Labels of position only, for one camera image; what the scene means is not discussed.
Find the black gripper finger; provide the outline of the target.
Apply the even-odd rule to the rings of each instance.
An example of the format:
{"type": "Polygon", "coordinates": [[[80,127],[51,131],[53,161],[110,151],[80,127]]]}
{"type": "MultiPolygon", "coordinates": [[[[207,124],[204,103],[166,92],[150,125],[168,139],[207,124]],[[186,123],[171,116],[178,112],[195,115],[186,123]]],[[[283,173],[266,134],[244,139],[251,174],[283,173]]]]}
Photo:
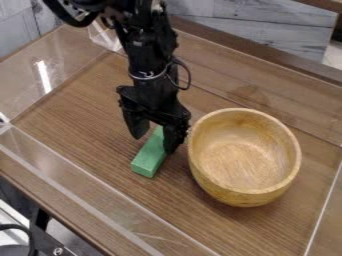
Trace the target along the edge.
{"type": "Polygon", "coordinates": [[[150,129],[150,120],[144,110],[132,102],[120,102],[119,105],[131,136],[139,140],[150,129]]]}
{"type": "Polygon", "coordinates": [[[190,126],[187,124],[167,125],[163,127],[163,147],[167,154],[172,154],[184,142],[190,126]]]}

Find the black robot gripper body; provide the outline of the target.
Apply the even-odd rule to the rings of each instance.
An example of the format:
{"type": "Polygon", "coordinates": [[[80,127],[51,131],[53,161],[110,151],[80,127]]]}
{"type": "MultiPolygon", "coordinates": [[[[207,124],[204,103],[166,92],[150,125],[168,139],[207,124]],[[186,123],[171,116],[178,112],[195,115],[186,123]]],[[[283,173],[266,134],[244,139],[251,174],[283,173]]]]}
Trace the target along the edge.
{"type": "Polygon", "coordinates": [[[178,99],[179,73],[176,69],[152,79],[135,79],[134,85],[116,88],[120,102],[132,102],[143,110],[150,123],[162,126],[187,124],[191,113],[178,99]]]}

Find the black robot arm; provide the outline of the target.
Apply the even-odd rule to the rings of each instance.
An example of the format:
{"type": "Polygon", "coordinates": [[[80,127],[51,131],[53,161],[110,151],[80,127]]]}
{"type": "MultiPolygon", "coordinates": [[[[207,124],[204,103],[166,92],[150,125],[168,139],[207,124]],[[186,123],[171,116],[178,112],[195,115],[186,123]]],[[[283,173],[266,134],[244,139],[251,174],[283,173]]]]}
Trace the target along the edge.
{"type": "Polygon", "coordinates": [[[134,84],[120,85],[119,106],[134,138],[144,136],[150,124],[163,127],[163,149],[171,154],[183,144],[191,113],[178,99],[187,90],[179,84],[186,64],[175,57],[178,34],[164,0],[43,0],[68,25],[83,28],[95,20],[116,33],[128,58],[134,84]]]}

